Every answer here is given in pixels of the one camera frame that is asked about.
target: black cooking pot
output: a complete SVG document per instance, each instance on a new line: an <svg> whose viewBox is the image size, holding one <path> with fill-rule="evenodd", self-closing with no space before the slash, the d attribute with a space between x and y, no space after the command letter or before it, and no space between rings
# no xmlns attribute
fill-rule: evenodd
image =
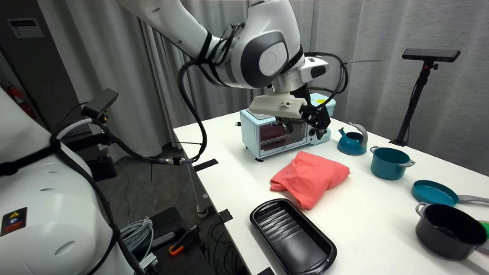
<svg viewBox="0 0 489 275"><path fill-rule="evenodd" d="M446 204L419 204L416 233L423 246L449 259L464 259L486 239L483 224Z"/></svg>

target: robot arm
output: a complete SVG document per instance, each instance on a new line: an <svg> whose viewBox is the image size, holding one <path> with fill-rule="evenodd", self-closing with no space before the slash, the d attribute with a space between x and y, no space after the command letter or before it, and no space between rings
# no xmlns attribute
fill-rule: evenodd
<svg viewBox="0 0 489 275"><path fill-rule="evenodd" d="M260 0L249 7L244 24L234 35L211 35L182 6L180 0L118 0L124 7L157 29L192 59L209 81L238 88L270 87L275 93L257 96L251 110L280 117L301 117L306 99L290 91L327 70L319 58L306 58L292 6L287 0Z"/></svg>

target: black stand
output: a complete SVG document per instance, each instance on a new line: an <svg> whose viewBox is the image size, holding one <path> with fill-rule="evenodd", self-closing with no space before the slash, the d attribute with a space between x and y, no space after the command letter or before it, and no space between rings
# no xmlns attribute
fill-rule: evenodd
<svg viewBox="0 0 489 275"><path fill-rule="evenodd" d="M406 111L406 114L405 114L405 117L402 120L402 125L400 125L400 129L397 133L397 137L393 139L391 143L396 143L396 145L400 145L400 146L408 143L408 140L405 139L406 137L406 131L409 128L409 123L411 123L417 100L419 100L419 97L420 97L420 94L423 91L423 87L428 82L428 76L429 76L431 68L438 68L438 64L434 64L434 61L425 59L422 71L419 73L419 78L417 78L417 81L414 84L414 91L412 91L411 100L409 100L408 111Z"/></svg>

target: floor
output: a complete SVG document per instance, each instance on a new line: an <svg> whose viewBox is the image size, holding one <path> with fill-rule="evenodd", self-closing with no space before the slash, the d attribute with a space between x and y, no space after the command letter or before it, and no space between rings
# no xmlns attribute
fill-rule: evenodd
<svg viewBox="0 0 489 275"><path fill-rule="evenodd" d="M182 151L174 148L163 149L163 154L183 155ZM189 180L195 181L197 191L203 192L203 188L192 169L188 169L188 166L150 165L124 157L116 163L116 171L118 177L102 180L99 186L111 204L119 227L168 207L176 207L188 227L199 226L202 252L215 275L247 273L214 209L209 207L206 218L197 217ZM165 261L165 272L162 273L176 273L171 270L180 270L177 264L182 264L182 259Z"/></svg>

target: blue cup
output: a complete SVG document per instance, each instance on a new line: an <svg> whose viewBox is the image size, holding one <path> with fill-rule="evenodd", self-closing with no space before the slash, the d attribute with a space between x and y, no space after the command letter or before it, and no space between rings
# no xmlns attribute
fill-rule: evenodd
<svg viewBox="0 0 489 275"><path fill-rule="evenodd" d="M414 162L403 151L394 148L371 146L371 172L385 180L397 180Z"/></svg>

